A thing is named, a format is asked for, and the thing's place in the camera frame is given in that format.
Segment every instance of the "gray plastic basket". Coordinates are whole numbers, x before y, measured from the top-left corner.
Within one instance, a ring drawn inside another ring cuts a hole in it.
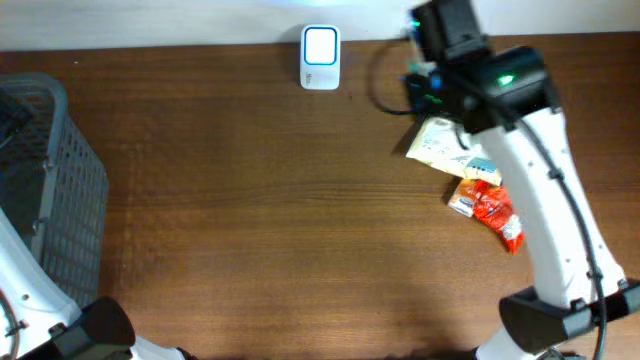
[[[0,76],[0,89],[35,115],[0,149],[0,207],[49,277],[86,306],[98,294],[104,166],[68,116],[59,82],[43,74]]]

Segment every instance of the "wood grain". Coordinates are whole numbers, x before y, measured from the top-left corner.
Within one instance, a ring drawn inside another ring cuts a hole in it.
[[[544,53],[601,230],[640,277],[640,36],[494,42]],[[66,87],[111,181],[101,293],[138,334],[202,359],[471,348],[499,327],[498,299],[532,284],[527,253],[447,208],[450,176],[403,157],[412,120],[366,97],[382,45],[345,43],[332,92],[300,88],[290,44],[5,53],[0,66]],[[377,74],[391,106],[406,106],[407,51]],[[607,359],[636,356],[638,336],[640,316],[613,323]]]

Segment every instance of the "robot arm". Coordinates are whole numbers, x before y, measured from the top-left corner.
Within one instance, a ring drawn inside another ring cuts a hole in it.
[[[186,353],[165,349],[134,335],[124,310],[102,298],[85,309],[65,295],[33,259],[0,209],[0,355],[15,360],[117,359],[185,360]]]
[[[416,45],[437,68],[422,81],[407,77],[408,88],[425,92],[410,89],[410,98],[445,99],[441,110],[462,119],[496,163],[534,267],[535,286],[500,302],[505,327],[476,358],[535,359],[596,323],[604,335],[607,321],[638,310],[640,288],[629,286],[598,231],[541,56],[526,47],[494,55],[469,0],[433,0],[412,16]]]
[[[617,293],[626,279],[607,249],[587,203],[569,152],[563,114],[547,108],[530,114],[524,121],[543,140],[580,206],[603,275],[604,295]],[[538,299],[560,309],[571,309],[576,301],[595,303],[598,299],[574,214],[523,129],[506,132],[496,127],[474,135],[474,139],[482,144],[502,172],[522,221]],[[476,356],[480,360],[537,358],[522,350],[505,329],[482,345]]]

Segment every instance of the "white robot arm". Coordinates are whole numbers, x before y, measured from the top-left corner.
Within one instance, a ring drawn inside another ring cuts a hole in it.
[[[55,336],[51,331],[55,332],[55,329],[58,329],[62,332],[80,320],[83,311],[44,273],[1,209],[0,264],[0,300],[3,303],[0,324],[3,331],[11,334],[6,337],[0,336],[0,355],[6,353],[5,356],[10,360],[55,359],[56,357],[50,355],[50,349],[43,348],[40,353],[37,349],[43,344],[51,343],[52,336]],[[119,309],[113,301],[107,302],[107,305],[115,306],[110,311]],[[128,319],[125,317],[121,320],[125,328],[118,329],[120,334],[133,335]],[[59,354],[59,359],[97,359],[91,354],[82,355],[83,351],[87,350],[83,348],[86,344],[78,343],[77,348],[62,350],[68,347],[67,344],[63,346],[63,342],[58,344],[59,350],[66,351],[66,354]],[[177,349],[161,348],[141,337],[131,336],[120,346],[124,352],[130,349],[134,360],[187,360],[186,353]]]
[[[546,108],[530,114],[524,121],[538,134],[555,164],[562,169],[564,181],[585,217],[603,275],[601,282],[604,295],[617,293],[626,279],[598,231],[578,179],[569,152],[563,114],[553,113]],[[496,127],[474,138],[496,162],[522,220],[538,298],[562,309],[571,309],[579,299],[586,304],[597,302],[575,216],[558,182],[549,177],[549,167],[525,130],[517,128],[507,133],[503,128]],[[503,329],[482,345],[476,356],[480,360],[530,360],[537,358],[537,355],[518,347]]]

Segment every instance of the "snack bag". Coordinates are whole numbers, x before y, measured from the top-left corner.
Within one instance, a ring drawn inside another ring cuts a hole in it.
[[[471,208],[478,220],[500,234],[513,255],[522,246],[522,224],[504,187],[482,180],[463,180],[449,200],[449,206],[466,216],[470,216]]]
[[[429,118],[422,124],[406,156],[463,179],[500,185],[502,176],[493,161],[479,145],[463,148],[462,143],[469,143],[469,135],[457,133],[457,126],[445,118]]]

